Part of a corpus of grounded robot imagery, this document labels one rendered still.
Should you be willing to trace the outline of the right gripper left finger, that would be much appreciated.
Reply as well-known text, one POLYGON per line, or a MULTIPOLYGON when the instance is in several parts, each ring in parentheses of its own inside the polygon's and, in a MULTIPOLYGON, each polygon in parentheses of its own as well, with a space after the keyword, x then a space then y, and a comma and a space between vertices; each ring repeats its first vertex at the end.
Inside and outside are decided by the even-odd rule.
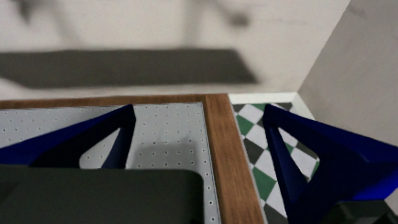
POLYGON ((132 104, 101 116, 0 148, 0 164, 36 168, 81 168, 81 156, 119 133, 100 169, 125 169, 136 125, 132 104))

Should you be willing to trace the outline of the grey flat base plate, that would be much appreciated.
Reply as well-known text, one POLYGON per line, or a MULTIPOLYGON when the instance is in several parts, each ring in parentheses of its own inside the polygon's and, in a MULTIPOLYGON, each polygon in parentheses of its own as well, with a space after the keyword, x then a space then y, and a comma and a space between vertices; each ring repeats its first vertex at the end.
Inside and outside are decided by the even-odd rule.
MULTIPOLYGON (((0 148, 126 105, 0 110, 0 148)), ((205 224, 221 224, 202 102, 133 105, 136 125, 125 168, 188 169, 204 179, 205 224)), ((80 159, 100 169, 118 129, 80 159)))

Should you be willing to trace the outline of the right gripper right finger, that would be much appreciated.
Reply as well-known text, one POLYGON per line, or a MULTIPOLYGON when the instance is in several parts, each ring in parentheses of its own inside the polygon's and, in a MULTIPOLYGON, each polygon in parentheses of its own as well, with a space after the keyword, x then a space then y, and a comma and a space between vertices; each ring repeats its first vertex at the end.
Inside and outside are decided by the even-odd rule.
POLYGON ((385 201, 398 188, 398 146, 272 104, 262 122, 288 224, 317 224, 339 202, 385 201), (279 129, 317 154, 309 182, 279 129))

